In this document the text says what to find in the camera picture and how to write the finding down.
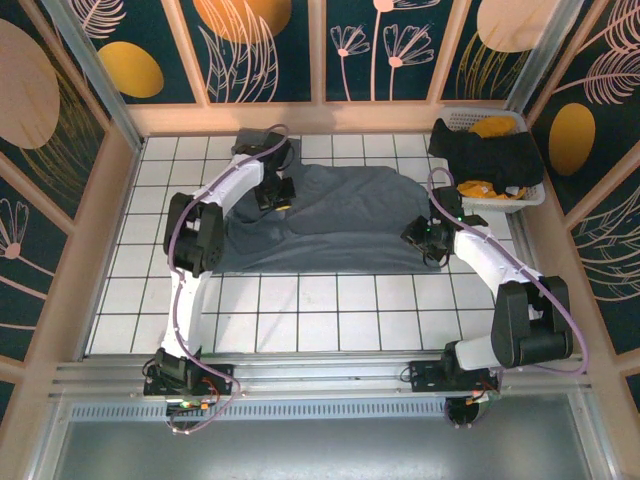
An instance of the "flower illustration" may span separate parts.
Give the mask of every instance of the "flower illustration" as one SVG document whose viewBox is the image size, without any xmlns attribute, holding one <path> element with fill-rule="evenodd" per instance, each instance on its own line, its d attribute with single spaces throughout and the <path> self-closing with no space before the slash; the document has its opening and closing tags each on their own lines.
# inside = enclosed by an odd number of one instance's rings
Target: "flower illustration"
<svg viewBox="0 0 640 480">
<path fill-rule="evenodd" d="M 12 210 L 9 200 L 0 200 L 0 257 L 8 260 L 20 257 L 28 221 L 29 207 L 24 203 L 16 202 L 15 210 Z"/>
<path fill-rule="evenodd" d="M 375 26 L 373 27 L 373 48 L 371 49 L 371 100 L 376 99 L 376 51 L 378 47 L 378 31 L 380 29 L 381 15 L 394 10 L 417 10 L 419 8 L 429 8 L 439 3 L 440 0 L 373 0 L 373 6 L 377 12 Z"/>
<path fill-rule="evenodd" d="M 398 25 L 385 27 L 384 47 L 391 66 L 389 100 L 393 100 L 393 78 L 396 68 L 419 65 L 433 60 L 434 51 L 428 48 L 431 43 L 428 30 L 428 26 L 422 28 L 409 26 L 405 27 L 398 36 Z"/>
<path fill-rule="evenodd" d="M 392 10 L 416 10 L 418 8 L 433 7 L 440 0 L 373 0 L 373 6 L 382 13 Z"/>
<path fill-rule="evenodd" d="M 53 277 L 53 272 L 42 268 L 39 265 L 24 258 L 22 253 L 22 242 L 27 231 L 27 223 L 29 221 L 29 207 L 24 203 L 17 201 L 15 208 L 11 207 L 11 203 L 6 198 L 0 199 L 0 259 L 19 260 L 36 270 Z M 22 285 L 16 281 L 0 275 L 0 282 L 20 290 L 21 292 L 32 295 L 36 298 L 45 300 L 47 295 L 33 290 L 32 288 Z M 35 327 L 11 326 L 8 324 L 0 324 L 0 327 L 14 328 L 18 330 L 32 330 Z"/>
<path fill-rule="evenodd" d="M 360 55 L 361 53 L 368 52 L 371 49 L 371 45 L 366 41 L 367 36 L 362 31 L 362 25 L 359 27 L 345 27 L 344 32 L 340 27 L 333 27 L 330 32 L 333 45 L 336 47 L 336 51 L 340 56 L 344 93 L 347 95 L 347 101 L 351 101 L 349 85 L 347 84 L 347 74 L 344 67 L 344 59 L 350 55 Z"/>
</svg>

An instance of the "white laundry basket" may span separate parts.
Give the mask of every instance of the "white laundry basket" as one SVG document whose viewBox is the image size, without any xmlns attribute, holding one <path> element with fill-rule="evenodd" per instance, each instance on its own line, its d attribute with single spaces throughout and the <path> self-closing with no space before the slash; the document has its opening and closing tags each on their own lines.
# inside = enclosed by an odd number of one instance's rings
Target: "white laundry basket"
<svg viewBox="0 0 640 480">
<path fill-rule="evenodd" d="M 511 133 L 526 132 L 527 125 L 522 116 L 515 112 L 494 108 L 460 108 L 445 107 L 440 111 L 440 118 L 451 130 L 468 130 L 478 120 L 492 116 L 509 116 L 516 121 L 516 127 Z M 462 197 L 465 207 L 473 210 L 494 210 L 504 213 L 513 213 L 530 206 L 540 205 L 544 202 L 544 186 L 542 183 L 533 187 L 527 187 L 524 196 L 519 200 L 495 200 L 491 198 Z"/>
</svg>

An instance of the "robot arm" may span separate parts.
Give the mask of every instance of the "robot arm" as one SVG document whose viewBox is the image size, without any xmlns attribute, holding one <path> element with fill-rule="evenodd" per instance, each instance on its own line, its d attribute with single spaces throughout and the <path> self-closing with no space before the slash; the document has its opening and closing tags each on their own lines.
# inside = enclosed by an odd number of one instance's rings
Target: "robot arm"
<svg viewBox="0 0 640 480">
<path fill-rule="evenodd" d="M 481 217 L 465 215 L 455 187 L 435 189 L 434 195 L 448 213 L 485 237 L 491 236 Z M 566 283 L 559 277 L 546 278 L 522 262 L 515 268 L 486 238 L 461 230 L 431 207 L 431 218 L 418 217 L 402 238 L 422 252 L 427 265 L 439 265 L 443 257 L 457 255 L 478 273 L 496 299 L 491 334 L 448 344 L 443 354 L 447 370 L 455 374 L 500 366 L 513 368 L 569 357 L 573 351 L 570 326 L 523 272 L 537 278 L 568 310 Z"/>
<path fill-rule="evenodd" d="M 218 177 L 191 195 L 176 193 L 171 199 L 164 237 L 165 254 L 169 253 L 169 243 L 178 219 L 194 198 L 204 195 L 180 227 L 173 259 L 179 273 L 171 272 L 169 307 L 170 312 L 177 312 L 185 347 L 196 357 L 200 355 L 199 323 L 207 280 L 223 255 L 224 217 L 251 190 L 261 210 L 284 210 L 291 206 L 291 199 L 295 197 L 291 178 L 282 178 L 280 174 L 291 148 L 289 142 L 270 155 L 250 160 L 257 153 L 277 145 L 281 139 L 281 135 L 271 133 L 261 145 L 236 147 L 230 164 Z M 181 276 L 183 283 L 177 296 Z M 185 392 L 193 391 L 200 382 L 202 372 L 184 357 L 178 343 L 172 313 L 155 355 L 155 365 L 156 375 L 168 378 L 172 385 L 182 386 Z"/>
</svg>

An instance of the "floor tile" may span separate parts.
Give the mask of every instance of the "floor tile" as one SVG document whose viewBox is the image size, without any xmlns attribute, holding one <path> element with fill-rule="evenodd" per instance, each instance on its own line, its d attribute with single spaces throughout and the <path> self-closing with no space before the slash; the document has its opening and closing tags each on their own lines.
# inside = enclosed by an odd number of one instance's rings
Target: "floor tile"
<svg viewBox="0 0 640 480">
<path fill-rule="evenodd" d="M 365 157 L 395 157 L 393 135 L 376 134 L 364 136 Z"/>
<path fill-rule="evenodd" d="M 180 137 L 176 160 L 204 160 L 209 137 Z"/>
<path fill-rule="evenodd" d="M 158 235 L 156 235 L 156 243 L 164 243 L 164 235 L 167 230 L 167 214 L 160 216 L 160 225 L 158 225 Z"/>
<path fill-rule="evenodd" d="M 395 158 L 370 158 L 367 157 L 364 160 L 367 167 L 389 167 L 398 171 L 398 164 Z"/>
<path fill-rule="evenodd" d="M 181 160 L 173 162 L 169 185 L 200 185 L 204 160 Z"/>
<path fill-rule="evenodd" d="M 209 146 L 207 147 L 207 160 L 214 158 L 220 160 L 231 160 L 231 147 L 233 147 L 235 144 L 235 135 L 209 137 Z"/>
<path fill-rule="evenodd" d="M 298 277 L 262 277 L 260 312 L 295 312 L 298 310 Z"/>
<path fill-rule="evenodd" d="M 449 270 L 451 273 L 474 273 L 473 268 L 467 262 L 460 260 L 455 255 L 451 255 L 449 258 Z"/>
<path fill-rule="evenodd" d="M 206 185 L 212 182 L 220 175 L 229 165 L 228 160 L 207 160 L 204 164 L 204 172 L 202 173 L 202 184 Z"/>
<path fill-rule="evenodd" d="M 429 179 L 429 160 L 422 158 L 398 158 L 398 172 L 418 183 Z"/>
<path fill-rule="evenodd" d="M 140 311 L 144 278 L 111 278 L 101 313 L 135 313 Z"/>
<path fill-rule="evenodd" d="M 255 352 L 257 320 L 257 313 L 219 315 L 215 352 Z"/>
<path fill-rule="evenodd" d="M 301 312 L 335 312 L 336 277 L 300 277 L 299 310 Z"/>
<path fill-rule="evenodd" d="M 491 334 L 492 310 L 468 310 L 459 312 L 463 340 L 473 340 Z"/>
<path fill-rule="evenodd" d="M 424 136 L 418 134 L 396 134 L 393 136 L 398 157 L 426 157 L 427 148 L 424 144 Z"/>
<path fill-rule="evenodd" d="M 160 213 L 167 187 L 136 187 L 127 213 Z"/>
<path fill-rule="evenodd" d="M 146 277 L 153 245 L 120 245 L 111 271 L 112 277 Z"/>
<path fill-rule="evenodd" d="M 166 186 L 173 162 L 146 161 L 140 164 L 136 186 Z"/>
<path fill-rule="evenodd" d="M 202 317 L 200 317 L 200 345 L 202 345 L 202 353 L 213 353 L 217 326 L 217 313 L 203 313 Z"/>
<path fill-rule="evenodd" d="M 224 277 L 220 312 L 257 312 L 259 288 L 259 277 Z"/>
<path fill-rule="evenodd" d="M 220 305 L 220 289 L 222 287 L 222 277 L 211 277 L 207 280 L 202 302 L 202 311 L 206 313 L 218 313 Z"/>
<path fill-rule="evenodd" d="M 171 275 L 167 255 L 162 249 L 162 245 L 154 245 L 153 255 L 151 256 L 151 267 L 149 268 L 150 277 L 168 277 Z"/>
<path fill-rule="evenodd" d="M 256 351 L 295 352 L 298 316 L 295 313 L 261 313 L 258 315 Z"/>
<path fill-rule="evenodd" d="M 335 158 L 363 157 L 362 135 L 334 135 L 333 156 Z"/>
<path fill-rule="evenodd" d="M 340 312 L 340 350 L 379 350 L 377 312 Z"/>
<path fill-rule="evenodd" d="M 377 275 L 379 310 L 415 310 L 416 297 L 411 275 Z"/>
<path fill-rule="evenodd" d="M 147 140 L 144 160 L 173 160 L 178 137 L 151 137 Z"/>
<path fill-rule="evenodd" d="M 455 309 L 449 275 L 414 275 L 418 310 Z"/>
<path fill-rule="evenodd" d="M 169 313 L 171 305 L 171 279 L 149 278 L 144 290 L 142 313 Z"/>
<path fill-rule="evenodd" d="M 164 197 L 164 205 L 162 207 L 162 213 L 169 213 L 169 206 L 171 205 L 171 199 L 176 193 L 184 193 L 185 195 L 191 195 L 193 192 L 200 188 L 200 181 L 195 185 L 172 185 L 166 189 L 166 195 Z"/>
<path fill-rule="evenodd" d="M 155 243 L 159 223 L 160 215 L 127 215 L 120 243 Z"/>
<path fill-rule="evenodd" d="M 444 346 L 460 340 L 458 315 L 455 311 L 418 312 L 422 348 L 425 350 L 442 350 Z"/>
<path fill-rule="evenodd" d="M 331 158 L 331 135 L 303 135 L 302 158 Z"/>
<path fill-rule="evenodd" d="M 380 312 L 382 350 L 420 350 L 417 312 Z"/>
<path fill-rule="evenodd" d="M 300 313 L 298 350 L 327 352 L 338 350 L 337 313 Z"/>
<path fill-rule="evenodd" d="M 436 168 L 445 168 L 445 169 L 449 169 L 449 164 L 448 162 L 443 159 L 443 158 L 429 158 L 429 164 L 431 165 L 431 170 L 434 170 Z M 444 172 L 434 172 L 433 174 L 433 181 L 435 183 L 444 183 L 444 184 L 449 184 L 449 176 L 444 173 Z"/>
<path fill-rule="evenodd" d="M 138 315 L 100 315 L 91 353 L 129 353 Z"/>
<path fill-rule="evenodd" d="M 156 353 L 164 338 L 168 321 L 168 315 L 140 315 L 131 353 Z"/>
<path fill-rule="evenodd" d="M 338 276 L 338 307 L 344 311 L 376 309 L 376 284 L 373 275 Z"/>
<path fill-rule="evenodd" d="M 491 290 L 478 275 L 456 274 L 451 278 L 458 308 L 493 308 Z"/>
<path fill-rule="evenodd" d="M 333 159 L 332 158 L 303 158 L 303 165 L 322 165 L 323 167 L 332 167 Z"/>
<path fill-rule="evenodd" d="M 334 167 L 364 167 L 364 158 L 334 158 Z"/>
</svg>

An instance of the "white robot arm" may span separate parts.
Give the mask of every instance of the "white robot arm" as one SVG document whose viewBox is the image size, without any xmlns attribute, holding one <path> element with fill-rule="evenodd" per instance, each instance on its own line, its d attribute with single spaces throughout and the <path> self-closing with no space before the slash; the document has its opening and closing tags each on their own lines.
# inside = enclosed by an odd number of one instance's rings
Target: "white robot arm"
<svg viewBox="0 0 640 480">
<path fill-rule="evenodd" d="M 198 355 L 200 350 L 199 321 L 206 281 L 222 256 L 224 217 L 233 205 L 247 192 L 254 190 L 256 199 L 263 210 L 283 209 L 290 205 L 295 196 L 290 179 L 282 179 L 279 169 L 282 166 L 290 145 L 261 160 L 246 161 L 256 148 L 237 152 L 227 169 L 218 178 L 194 192 L 192 195 L 176 194 L 171 201 L 167 231 L 165 233 L 165 252 L 177 218 L 193 198 L 215 189 L 204 196 L 194 213 L 187 217 L 181 228 L 174 263 L 184 274 L 184 283 L 177 305 L 177 322 L 188 351 Z M 476 226 L 485 235 L 490 231 L 486 222 L 478 216 L 465 217 L 460 196 L 455 187 L 437 189 L 441 205 L 445 205 L 456 217 Z M 507 368 L 541 361 L 568 357 L 572 352 L 571 332 L 560 315 L 537 295 L 531 283 L 523 275 L 529 272 L 536 278 L 547 282 L 556 296 L 562 297 L 568 306 L 566 285 L 559 278 L 544 279 L 538 272 L 520 264 L 516 269 L 503 255 L 482 238 L 456 228 L 438 216 L 432 208 L 432 218 L 419 217 L 402 234 L 402 238 L 418 248 L 423 258 L 438 264 L 446 254 L 457 255 L 467 262 L 489 286 L 496 298 L 496 311 L 491 335 L 486 337 L 452 342 L 445 346 L 443 358 L 454 364 L 459 371 L 473 371 L 490 367 Z M 172 296 L 170 312 L 176 302 L 176 290 L 180 282 L 179 275 L 172 272 Z M 184 351 L 178 344 L 169 315 L 168 328 L 161 347 L 156 353 L 156 363 L 162 365 L 174 381 L 183 381 L 189 390 L 193 382 L 187 379 Z"/>
</svg>

